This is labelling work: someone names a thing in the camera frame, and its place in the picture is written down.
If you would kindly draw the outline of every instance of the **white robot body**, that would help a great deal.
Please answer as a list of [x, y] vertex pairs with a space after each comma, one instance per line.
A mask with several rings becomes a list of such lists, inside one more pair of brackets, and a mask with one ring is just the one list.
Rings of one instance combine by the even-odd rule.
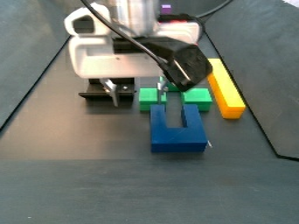
[[[99, 14], [111, 21], [105, 5], [91, 5]], [[93, 33], [77, 33], [74, 21], [90, 16], [94, 20]], [[114, 53], [113, 31], [94, 17], [87, 8], [74, 11], [65, 20], [66, 29], [74, 37], [70, 40], [70, 57], [75, 73], [83, 79], [127, 78], [162, 76], [157, 62], [145, 53]], [[197, 44], [201, 33], [198, 23], [161, 23], [151, 37], [179, 39]]]

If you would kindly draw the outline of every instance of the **green block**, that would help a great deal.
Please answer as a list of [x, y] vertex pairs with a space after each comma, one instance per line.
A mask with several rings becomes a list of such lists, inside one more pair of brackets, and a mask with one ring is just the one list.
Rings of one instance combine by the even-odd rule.
[[210, 111], [213, 103], [210, 90], [207, 88], [193, 88], [182, 93], [182, 103], [197, 104], [199, 111]]
[[[162, 96], [162, 104], [167, 103], [166, 94]], [[141, 88], [139, 92], [139, 108], [142, 111], [150, 111], [151, 105], [158, 104], [158, 89], [149, 87]]]
[[181, 89], [171, 82], [167, 83], [167, 87], [170, 92], [181, 92]]

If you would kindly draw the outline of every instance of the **metal bracket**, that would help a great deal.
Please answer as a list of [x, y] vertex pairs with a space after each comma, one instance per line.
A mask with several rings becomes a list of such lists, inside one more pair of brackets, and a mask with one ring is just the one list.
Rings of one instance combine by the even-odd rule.
[[99, 79], [102, 85], [105, 86], [106, 92], [113, 97], [115, 106], [119, 105], [119, 94], [118, 94], [118, 85], [111, 81], [111, 79]]

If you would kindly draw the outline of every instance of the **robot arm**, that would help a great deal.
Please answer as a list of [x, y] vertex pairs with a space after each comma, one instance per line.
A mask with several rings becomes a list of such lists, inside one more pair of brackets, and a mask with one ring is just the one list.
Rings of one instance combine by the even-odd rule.
[[[82, 78], [159, 76], [163, 71], [182, 91], [206, 78], [211, 64], [197, 46], [199, 27], [195, 23], [159, 24], [158, 0], [110, 0], [106, 5], [82, 2], [87, 8], [65, 21], [75, 36], [70, 54]], [[81, 31], [77, 26], [82, 24], [90, 29]]]

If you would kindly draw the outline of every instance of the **blue u-shaped block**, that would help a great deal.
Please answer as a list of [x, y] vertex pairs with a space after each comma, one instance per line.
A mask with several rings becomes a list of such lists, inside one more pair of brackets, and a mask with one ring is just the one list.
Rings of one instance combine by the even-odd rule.
[[151, 106], [153, 152], [193, 152], [206, 150], [209, 140], [197, 105], [182, 106], [182, 123], [183, 128], [169, 128], [165, 105]]

